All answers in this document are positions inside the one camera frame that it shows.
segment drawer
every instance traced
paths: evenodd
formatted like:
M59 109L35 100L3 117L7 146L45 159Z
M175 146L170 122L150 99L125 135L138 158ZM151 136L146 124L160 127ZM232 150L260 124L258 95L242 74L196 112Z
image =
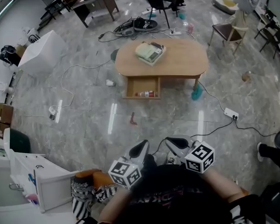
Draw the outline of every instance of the drawer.
M138 97L137 92L158 92L157 97ZM160 99L160 77L127 77L126 99Z

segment tiled floor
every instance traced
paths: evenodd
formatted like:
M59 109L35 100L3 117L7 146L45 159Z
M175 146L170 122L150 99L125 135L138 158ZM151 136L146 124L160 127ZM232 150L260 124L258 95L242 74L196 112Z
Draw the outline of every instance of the tiled floor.
M213 22L225 22L229 15L213 7L211 0L185 0L185 20L176 18L169 11L171 27L184 28L193 23L194 37L207 49ZM71 95L61 89L60 79L71 65L96 66L110 59L110 54L120 48L129 38L100 43L98 36L114 30L130 17L137 17L148 4L145 0L116 0L120 9L114 13L112 22L109 15L95 18L85 28L74 12L58 16L42 31L41 35L55 30L67 43L60 63L47 79L34 79L23 74L16 86L13 99L13 128L26 133L31 140L34 153L44 153L54 163L68 170L101 168L107 170L114 159L138 140L150 141L150 152L170 134L193 135L209 133L230 122L216 99L203 92L197 100L191 99L192 80L163 80L161 100L139 101L122 99L124 80L116 72L114 63L108 62L97 69L70 68L64 75L63 85L75 94L70 107L61 111L58 124L43 117L48 116L51 105L60 99L63 105L71 101ZM159 30L166 29L163 14L156 13ZM249 31L243 45L233 58L231 51L219 60L223 46L218 35L214 36L208 50L209 70L202 75L201 82L209 92L216 95L223 108L228 107L239 113L240 127L253 126L262 133L280 130L280 58L273 60L273 47L266 46L259 52L265 40L257 32L258 18L248 17ZM164 34L154 34L157 38ZM103 39L113 39L106 34ZM137 39L152 38L143 35ZM175 39L191 39L184 34ZM251 71L251 82L245 83L241 76ZM116 87L107 87L106 79L116 82ZM134 121L130 124L132 112ZM239 130L234 125L222 128L209 136L200 137L216 149L215 166L223 174L238 179L239 184L253 193L260 193L270 182L280 181L280 169L270 160L259 163L256 158L256 144L260 141L273 146L273 137L262 138L254 130ZM166 156L161 146L158 162Z

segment white sneaker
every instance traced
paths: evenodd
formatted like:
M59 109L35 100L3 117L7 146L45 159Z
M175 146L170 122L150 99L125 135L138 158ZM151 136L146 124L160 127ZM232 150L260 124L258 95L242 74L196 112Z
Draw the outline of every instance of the white sneaker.
M257 159L258 159L258 161L259 162L263 162L263 157L260 155L260 153L259 153L259 146L261 145L261 142L259 142L258 144L257 144Z
M166 164L177 164L177 157L171 151L167 155Z

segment book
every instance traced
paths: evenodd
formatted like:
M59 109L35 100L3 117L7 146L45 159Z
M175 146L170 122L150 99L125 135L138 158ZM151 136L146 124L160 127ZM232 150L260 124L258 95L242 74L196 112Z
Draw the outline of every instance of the book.
M160 57L165 53L166 47L155 42L147 43L142 42L136 48L136 55L138 56L139 60L145 62L148 65L153 66Z

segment wooden coffee table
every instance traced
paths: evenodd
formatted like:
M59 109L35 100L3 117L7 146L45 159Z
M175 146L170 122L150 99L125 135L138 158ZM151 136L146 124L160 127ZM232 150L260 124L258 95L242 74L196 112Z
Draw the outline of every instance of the wooden coffee table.
M115 66L117 71L127 78L126 97L132 99L160 99L160 80L166 78L195 79L194 89L201 74L207 71L209 60L204 47L196 42L184 39L152 39L164 45L167 50L154 66L140 61L136 47L143 41L125 44L119 49ZM156 91L158 97L137 97L136 92Z

